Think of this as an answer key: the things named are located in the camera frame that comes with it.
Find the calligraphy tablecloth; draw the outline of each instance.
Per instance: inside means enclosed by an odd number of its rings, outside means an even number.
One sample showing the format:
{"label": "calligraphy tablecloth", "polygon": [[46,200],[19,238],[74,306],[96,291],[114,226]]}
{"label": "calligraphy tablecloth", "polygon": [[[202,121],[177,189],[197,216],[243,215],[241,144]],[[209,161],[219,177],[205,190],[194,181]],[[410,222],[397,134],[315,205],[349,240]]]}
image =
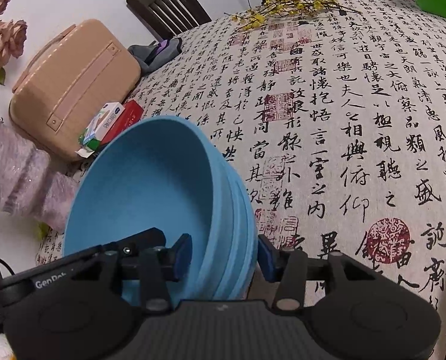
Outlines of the calligraphy tablecloth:
{"label": "calligraphy tablecloth", "polygon": [[[342,251],[428,300],[443,321],[432,358],[446,359],[446,19],[411,0],[342,4],[362,15],[186,32],[129,99],[206,133],[276,247]],[[50,234],[40,263],[62,238]],[[310,302],[323,296],[308,286]]]}

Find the gray cloth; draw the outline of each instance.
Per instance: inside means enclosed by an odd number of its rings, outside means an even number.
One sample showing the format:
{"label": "gray cloth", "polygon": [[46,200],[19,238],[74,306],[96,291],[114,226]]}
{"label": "gray cloth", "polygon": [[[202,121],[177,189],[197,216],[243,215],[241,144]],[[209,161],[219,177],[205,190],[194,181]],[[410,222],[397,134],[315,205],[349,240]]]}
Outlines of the gray cloth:
{"label": "gray cloth", "polygon": [[181,38],[172,38],[150,46],[134,44],[128,47],[128,51],[138,61],[143,76],[161,68],[181,54]]}

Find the stacked blue bowls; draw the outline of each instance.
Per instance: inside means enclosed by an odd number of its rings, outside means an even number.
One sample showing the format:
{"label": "stacked blue bowls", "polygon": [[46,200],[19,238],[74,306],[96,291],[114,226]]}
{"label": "stacked blue bowls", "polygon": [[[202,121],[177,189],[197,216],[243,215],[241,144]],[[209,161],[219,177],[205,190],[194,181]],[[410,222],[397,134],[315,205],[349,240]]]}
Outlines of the stacked blue bowls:
{"label": "stacked blue bowls", "polygon": [[[188,274],[168,283],[181,299],[239,299],[256,265],[257,232],[246,188],[198,127],[176,116],[142,120],[111,142],[75,197],[64,255],[157,227],[171,246],[193,239]],[[138,304],[138,283],[123,297]]]}

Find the sparkly pink cloth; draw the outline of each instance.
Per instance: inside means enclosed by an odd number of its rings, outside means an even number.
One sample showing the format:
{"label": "sparkly pink cloth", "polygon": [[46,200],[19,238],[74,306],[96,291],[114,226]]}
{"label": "sparkly pink cloth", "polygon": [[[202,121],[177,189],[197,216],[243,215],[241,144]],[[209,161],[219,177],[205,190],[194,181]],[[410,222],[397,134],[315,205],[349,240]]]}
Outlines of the sparkly pink cloth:
{"label": "sparkly pink cloth", "polygon": [[0,210],[64,231],[78,183],[49,169],[49,154],[0,121]]}

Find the chair backrest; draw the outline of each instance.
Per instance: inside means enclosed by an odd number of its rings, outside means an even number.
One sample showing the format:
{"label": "chair backrest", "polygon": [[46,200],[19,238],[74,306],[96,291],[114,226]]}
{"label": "chair backrest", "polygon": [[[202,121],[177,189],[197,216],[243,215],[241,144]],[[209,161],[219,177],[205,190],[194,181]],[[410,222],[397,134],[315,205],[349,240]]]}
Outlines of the chair backrest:
{"label": "chair backrest", "polygon": [[198,0],[126,0],[126,3],[162,39],[211,21]]}

